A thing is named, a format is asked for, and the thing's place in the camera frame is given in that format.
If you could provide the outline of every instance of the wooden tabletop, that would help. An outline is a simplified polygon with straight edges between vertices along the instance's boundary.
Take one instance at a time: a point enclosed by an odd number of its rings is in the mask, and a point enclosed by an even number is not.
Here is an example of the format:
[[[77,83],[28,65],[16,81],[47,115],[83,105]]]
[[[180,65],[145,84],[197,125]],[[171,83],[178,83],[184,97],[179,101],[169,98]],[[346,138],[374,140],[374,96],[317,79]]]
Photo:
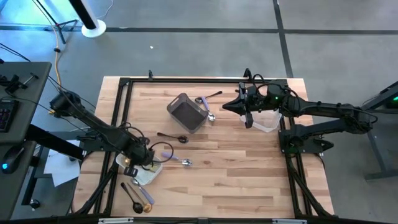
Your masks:
[[[110,124],[120,77],[104,77],[95,115]],[[304,81],[288,79],[289,87],[307,99]],[[223,218],[292,218],[292,198],[284,156],[280,153],[277,130],[265,133],[246,129],[239,116],[222,109],[222,104],[237,97],[236,84],[217,83],[135,83],[127,121],[150,139],[150,145],[168,141],[175,155],[189,158],[193,166],[186,169],[169,161],[162,172],[144,188],[155,200],[150,213],[136,214],[132,203],[120,187],[130,177],[119,170],[112,216],[116,217],[223,217]],[[195,134],[188,134],[175,122],[166,106],[180,93],[191,100],[219,90],[222,95],[208,99],[216,121],[207,121]],[[123,103],[119,110],[120,123]],[[296,123],[312,124],[311,116],[301,116]],[[156,132],[186,135],[188,144],[156,136]],[[169,147],[158,145],[156,154]],[[95,152],[81,167],[73,206],[79,209],[93,193],[100,179],[103,152]],[[333,213],[325,171],[319,158],[303,154],[308,188],[324,208]],[[104,191],[104,209],[108,189]],[[302,193],[298,190],[302,211]]]

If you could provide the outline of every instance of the concrete floor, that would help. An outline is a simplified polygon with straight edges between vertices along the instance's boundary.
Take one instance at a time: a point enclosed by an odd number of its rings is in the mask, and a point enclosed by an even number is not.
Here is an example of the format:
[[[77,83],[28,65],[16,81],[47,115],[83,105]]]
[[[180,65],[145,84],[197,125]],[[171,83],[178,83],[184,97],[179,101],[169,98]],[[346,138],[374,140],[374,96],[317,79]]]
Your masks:
[[[272,0],[114,1],[104,19],[109,27],[277,28]],[[110,5],[108,0],[89,2],[96,15],[104,14]],[[395,0],[280,0],[279,5],[285,29],[398,29]],[[76,18],[68,1],[54,4],[46,1],[46,6],[58,22]],[[29,0],[9,1],[1,12],[0,22],[47,24]],[[249,67],[265,77],[286,77],[278,34],[107,32],[97,39],[87,39],[79,32],[68,32],[65,36],[68,44],[61,45],[63,54],[59,63],[63,86],[92,103],[98,99],[103,76],[146,75],[148,69],[154,75],[240,77]],[[361,105],[397,81],[396,35],[289,34],[286,39],[294,77],[305,79],[310,100]],[[52,32],[0,30],[0,42],[32,61],[53,62]],[[0,58],[22,61],[3,50]],[[48,84],[40,103],[49,106],[54,95],[53,86]],[[382,133],[386,125],[382,121],[388,119],[397,124],[397,119],[379,116],[382,119],[376,129],[381,130],[380,135],[393,138]],[[324,120],[314,118],[315,122]],[[33,123],[49,131],[74,129],[42,108],[37,109]],[[327,139],[335,143],[325,153],[335,213],[344,218],[397,223],[398,178],[374,182],[363,178],[379,171],[366,136],[339,133],[328,135]],[[392,155],[397,152],[393,144],[384,147]],[[60,190],[50,182],[40,184],[54,195],[70,194],[72,186]],[[70,197],[54,198],[59,198],[54,202],[57,204],[70,203]],[[53,213],[46,209],[32,213],[16,208],[13,217],[63,215],[65,207],[60,206]]]

